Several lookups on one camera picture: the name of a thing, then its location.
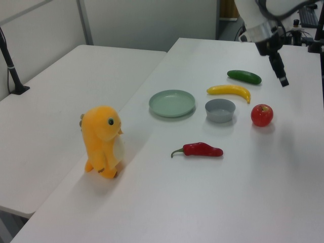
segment toy apple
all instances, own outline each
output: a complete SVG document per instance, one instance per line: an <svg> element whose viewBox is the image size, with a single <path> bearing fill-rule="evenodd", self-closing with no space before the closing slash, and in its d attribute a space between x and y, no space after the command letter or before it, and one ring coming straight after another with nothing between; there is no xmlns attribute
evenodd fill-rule
<svg viewBox="0 0 324 243"><path fill-rule="evenodd" d="M254 125L265 127L270 124L273 118L273 110L265 104L256 105L251 112L251 119Z"/></svg>

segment red chili pepper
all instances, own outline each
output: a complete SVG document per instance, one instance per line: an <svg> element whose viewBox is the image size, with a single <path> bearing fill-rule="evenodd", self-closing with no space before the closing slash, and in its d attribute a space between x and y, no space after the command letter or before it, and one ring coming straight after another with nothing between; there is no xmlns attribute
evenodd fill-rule
<svg viewBox="0 0 324 243"><path fill-rule="evenodd" d="M191 143L185 144L182 148L172 152L171 158L175 152L183 152L186 156L189 155L201 155L201 156L214 156L219 157L223 155L223 150L220 148L214 148L205 143Z"/></svg>

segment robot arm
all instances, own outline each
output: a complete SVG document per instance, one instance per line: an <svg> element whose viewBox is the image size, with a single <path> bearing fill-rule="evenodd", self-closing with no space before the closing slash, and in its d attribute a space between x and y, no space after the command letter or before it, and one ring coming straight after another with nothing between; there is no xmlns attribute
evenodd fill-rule
<svg viewBox="0 0 324 243"><path fill-rule="evenodd" d="M269 60L281 85L289 85L284 70L284 64L278 53L282 47L278 34L280 20L292 15L304 5L317 0L235 0L238 12L246 26L245 36L254 42L262 56L269 56Z"/></svg>

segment white belly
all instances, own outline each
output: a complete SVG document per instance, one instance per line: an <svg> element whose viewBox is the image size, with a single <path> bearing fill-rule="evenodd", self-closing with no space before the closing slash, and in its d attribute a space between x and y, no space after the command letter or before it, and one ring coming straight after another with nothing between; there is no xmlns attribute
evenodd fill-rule
<svg viewBox="0 0 324 243"><path fill-rule="evenodd" d="M125 154L125 149L124 149L123 141L120 138L120 136L117 136L113 144L113 156L119 162L123 159L124 154Z"/></svg>

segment plastic plate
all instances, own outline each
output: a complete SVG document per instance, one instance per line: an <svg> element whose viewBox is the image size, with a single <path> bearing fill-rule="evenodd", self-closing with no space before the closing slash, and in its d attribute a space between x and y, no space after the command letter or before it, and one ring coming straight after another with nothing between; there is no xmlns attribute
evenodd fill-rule
<svg viewBox="0 0 324 243"><path fill-rule="evenodd" d="M164 117L178 117L193 110L194 97L183 90L165 90L153 95L149 101L150 109Z"/></svg>

